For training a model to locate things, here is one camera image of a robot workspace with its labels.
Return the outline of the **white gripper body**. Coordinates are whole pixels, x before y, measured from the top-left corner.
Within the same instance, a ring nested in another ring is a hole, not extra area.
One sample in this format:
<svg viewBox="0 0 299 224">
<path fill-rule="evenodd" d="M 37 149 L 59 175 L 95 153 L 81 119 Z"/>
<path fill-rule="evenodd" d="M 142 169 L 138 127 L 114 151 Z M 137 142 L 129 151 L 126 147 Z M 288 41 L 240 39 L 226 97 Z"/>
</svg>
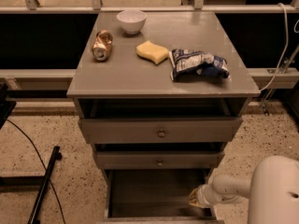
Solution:
<svg viewBox="0 0 299 224">
<path fill-rule="evenodd" d="M 208 208 L 217 204 L 217 194 L 208 184 L 198 187 L 196 191 L 196 198 L 199 206 L 202 208 Z"/>
</svg>

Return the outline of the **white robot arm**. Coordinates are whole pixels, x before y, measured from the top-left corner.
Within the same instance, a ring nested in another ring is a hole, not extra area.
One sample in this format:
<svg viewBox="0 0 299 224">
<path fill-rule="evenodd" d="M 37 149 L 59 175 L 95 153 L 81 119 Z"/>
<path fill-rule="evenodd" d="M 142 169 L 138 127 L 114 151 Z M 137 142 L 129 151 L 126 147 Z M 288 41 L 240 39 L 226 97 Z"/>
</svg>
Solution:
<svg viewBox="0 0 299 224">
<path fill-rule="evenodd" d="M 254 169 L 251 180 L 217 175 L 189 195 L 189 204 L 209 208 L 249 200 L 248 224 L 299 224 L 299 161 L 271 156 Z"/>
</svg>

